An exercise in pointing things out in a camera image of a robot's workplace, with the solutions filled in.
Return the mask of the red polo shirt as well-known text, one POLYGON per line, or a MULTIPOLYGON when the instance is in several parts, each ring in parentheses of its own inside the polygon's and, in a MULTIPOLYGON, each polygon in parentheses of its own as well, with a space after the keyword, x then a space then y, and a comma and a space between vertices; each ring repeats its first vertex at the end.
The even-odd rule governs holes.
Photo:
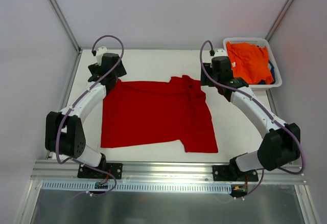
POLYGON ((122 81, 103 100, 101 147, 179 140, 185 152, 217 153, 212 116, 199 80, 122 81))

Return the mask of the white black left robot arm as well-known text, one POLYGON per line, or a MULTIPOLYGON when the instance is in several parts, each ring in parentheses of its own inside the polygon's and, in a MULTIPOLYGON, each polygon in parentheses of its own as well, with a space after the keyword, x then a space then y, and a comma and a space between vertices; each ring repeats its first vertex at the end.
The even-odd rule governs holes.
POLYGON ((64 155, 89 165, 89 172, 96 178, 106 174, 105 155, 86 144, 83 123, 96 105, 114 89, 118 78, 126 75, 121 56, 116 53, 92 52, 97 63, 89 65, 91 77, 86 90, 71 105, 59 112, 51 111, 45 123, 45 148, 57 156, 64 155))

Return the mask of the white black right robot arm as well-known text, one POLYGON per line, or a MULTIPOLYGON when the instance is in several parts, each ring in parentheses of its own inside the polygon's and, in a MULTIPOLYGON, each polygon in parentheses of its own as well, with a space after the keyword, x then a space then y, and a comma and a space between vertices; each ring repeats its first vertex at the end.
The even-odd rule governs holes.
POLYGON ((303 158, 299 126, 287 123, 270 112, 244 79, 233 77, 228 57, 213 57, 210 63, 200 64, 201 85, 215 87, 221 96, 248 118, 262 138, 257 150, 230 160, 233 165, 228 173, 233 180, 240 181, 250 170, 286 171, 286 164, 303 158))

